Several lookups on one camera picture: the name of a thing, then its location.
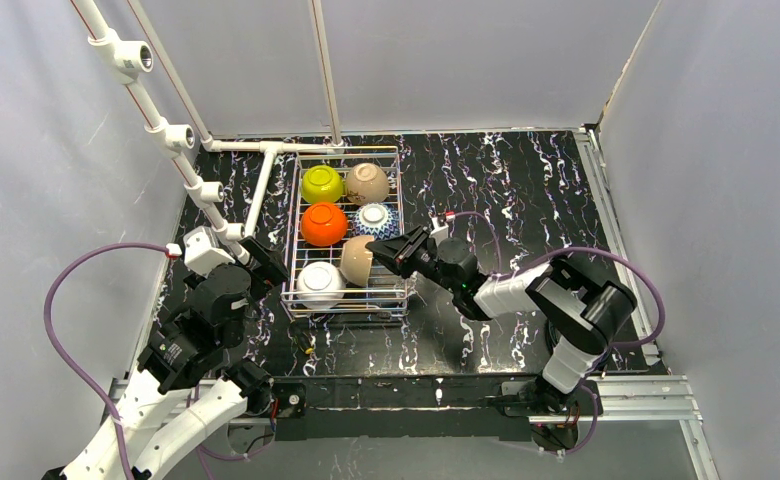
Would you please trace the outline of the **yellow-green plastic bowl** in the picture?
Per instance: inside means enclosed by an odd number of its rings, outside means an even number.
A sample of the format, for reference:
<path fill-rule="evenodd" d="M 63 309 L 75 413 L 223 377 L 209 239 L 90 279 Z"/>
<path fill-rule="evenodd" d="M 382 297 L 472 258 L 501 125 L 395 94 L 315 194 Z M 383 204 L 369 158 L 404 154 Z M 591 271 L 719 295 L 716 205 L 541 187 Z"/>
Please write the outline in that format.
<path fill-rule="evenodd" d="M 300 193 L 309 204 L 335 203 L 344 195 L 344 181 L 332 167 L 317 165 L 303 174 Z"/>

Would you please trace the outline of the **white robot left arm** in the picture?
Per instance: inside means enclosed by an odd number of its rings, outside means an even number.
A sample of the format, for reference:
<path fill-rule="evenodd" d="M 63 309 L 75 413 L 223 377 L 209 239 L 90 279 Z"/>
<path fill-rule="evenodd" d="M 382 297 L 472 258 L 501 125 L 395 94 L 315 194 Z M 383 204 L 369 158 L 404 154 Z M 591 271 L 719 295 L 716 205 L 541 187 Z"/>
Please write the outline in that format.
<path fill-rule="evenodd" d="M 271 374 L 250 359 L 227 360 L 243 341 L 245 317 L 285 283 L 279 252 L 253 237 L 240 242 L 249 260 L 225 257 L 209 273 L 192 273 L 191 291 L 150 335 L 118 400 L 64 349 L 52 319 L 63 281 L 86 261 L 124 249 L 115 243 L 69 264 L 51 284 L 43 306 L 44 328 L 61 359 L 102 400 L 108 417 L 88 445 L 47 479 L 162 479 L 217 429 L 272 400 Z"/>

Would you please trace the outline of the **white ceramic bowl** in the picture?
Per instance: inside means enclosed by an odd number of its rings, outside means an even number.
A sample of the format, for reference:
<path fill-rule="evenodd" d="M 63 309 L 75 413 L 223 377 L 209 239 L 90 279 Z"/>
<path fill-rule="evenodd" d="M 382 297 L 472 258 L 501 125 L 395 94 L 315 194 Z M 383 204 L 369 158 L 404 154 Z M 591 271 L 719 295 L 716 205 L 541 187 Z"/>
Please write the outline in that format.
<path fill-rule="evenodd" d="M 310 310 L 335 307 L 343 298 L 345 282 L 329 262 L 315 261 L 305 266 L 296 280 L 297 297 Z"/>
<path fill-rule="evenodd" d="M 320 202 L 302 214 L 300 232 L 312 246 L 327 247 L 340 242 L 348 231 L 348 218 L 336 204 Z"/>

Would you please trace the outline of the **white striped bottom bowl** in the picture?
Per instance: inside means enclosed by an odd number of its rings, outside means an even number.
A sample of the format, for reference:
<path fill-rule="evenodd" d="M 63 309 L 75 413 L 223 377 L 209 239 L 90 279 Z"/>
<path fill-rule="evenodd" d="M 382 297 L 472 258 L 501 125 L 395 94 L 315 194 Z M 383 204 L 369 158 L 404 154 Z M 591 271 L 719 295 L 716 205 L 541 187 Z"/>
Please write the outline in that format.
<path fill-rule="evenodd" d="M 342 247 L 340 271 L 343 277 L 358 287 L 367 287 L 373 264 L 373 252 L 366 245 L 372 235 L 359 235 L 347 240 Z"/>

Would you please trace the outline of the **beige ceramic bowl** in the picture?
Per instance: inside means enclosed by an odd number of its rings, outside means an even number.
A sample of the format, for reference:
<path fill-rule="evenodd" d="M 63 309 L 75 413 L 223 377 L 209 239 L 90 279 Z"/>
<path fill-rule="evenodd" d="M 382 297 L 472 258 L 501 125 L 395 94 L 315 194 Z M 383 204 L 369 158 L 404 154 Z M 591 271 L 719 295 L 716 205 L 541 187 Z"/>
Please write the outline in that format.
<path fill-rule="evenodd" d="M 389 196 L 390 185 L 387 174 L 379 166 L 359 163 L 347 172 L 345 189 L 347 199 L 362 206 L 384 202 Z"/>

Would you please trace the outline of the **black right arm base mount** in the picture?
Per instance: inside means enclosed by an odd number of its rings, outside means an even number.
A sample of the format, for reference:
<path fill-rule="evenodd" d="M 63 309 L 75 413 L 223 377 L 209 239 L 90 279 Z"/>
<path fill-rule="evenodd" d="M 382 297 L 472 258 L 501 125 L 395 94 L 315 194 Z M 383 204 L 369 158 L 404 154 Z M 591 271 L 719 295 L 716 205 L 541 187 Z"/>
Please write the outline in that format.
<path fill-rule="evenodd" d="M 505 382 L 501 392 L 485 404 L 506 417 L 554 417 L 554 422 L 532 422 L 531 437 L 544 452 L 565 453 L 579 443 L 581 406 L 574 394 L 564 394 L 541 378 Z"/>

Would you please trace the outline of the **blue white patterned bowl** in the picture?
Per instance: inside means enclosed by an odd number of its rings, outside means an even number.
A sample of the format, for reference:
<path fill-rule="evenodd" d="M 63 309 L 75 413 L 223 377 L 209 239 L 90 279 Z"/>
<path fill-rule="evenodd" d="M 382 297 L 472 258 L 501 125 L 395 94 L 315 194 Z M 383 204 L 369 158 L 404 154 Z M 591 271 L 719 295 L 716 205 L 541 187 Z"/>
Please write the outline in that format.
<path fill-rule="evenodd" d="M 373 236 L 376 240 L 387 240 L 401 234 L 398 211 L 383 203 L 368 203 L 361 206 L 352 219 L 355 236 Z"/>

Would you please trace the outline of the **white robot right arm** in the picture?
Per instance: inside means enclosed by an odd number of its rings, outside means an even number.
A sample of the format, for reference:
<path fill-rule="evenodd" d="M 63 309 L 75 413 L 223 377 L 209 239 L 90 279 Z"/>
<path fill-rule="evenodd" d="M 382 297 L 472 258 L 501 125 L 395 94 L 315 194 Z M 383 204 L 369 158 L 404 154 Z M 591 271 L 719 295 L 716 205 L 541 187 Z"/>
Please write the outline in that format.
<path fill-rule="evenodd" d="M 450 292 L 456 310 L 469 320 L 542 313 L 560 337 L 534 392 L 553 399 L 575 391 L 637 307 L 628 287 L 583 264 L 582 247 L 553 251 L 527 270 L 501 275 L 481 271 L 468 242 L 437 241 L 423 227 L 366 248 L 394 275 L 418 273 Z"/>

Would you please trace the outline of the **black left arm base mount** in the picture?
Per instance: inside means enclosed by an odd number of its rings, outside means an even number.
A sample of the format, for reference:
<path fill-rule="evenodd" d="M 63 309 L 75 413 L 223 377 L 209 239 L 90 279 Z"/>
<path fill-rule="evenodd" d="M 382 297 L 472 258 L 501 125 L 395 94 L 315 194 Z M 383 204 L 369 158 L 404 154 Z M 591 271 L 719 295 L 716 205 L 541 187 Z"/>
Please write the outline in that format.
<path fill-rule="evenodd" d="M 227 439 L 237 456 L 251 456 L 271 444 L 285 421 L 306 413 L 307 394 L 301 383 L 275 383 L 249 402 L 248 410 L 227 425 Z"/>

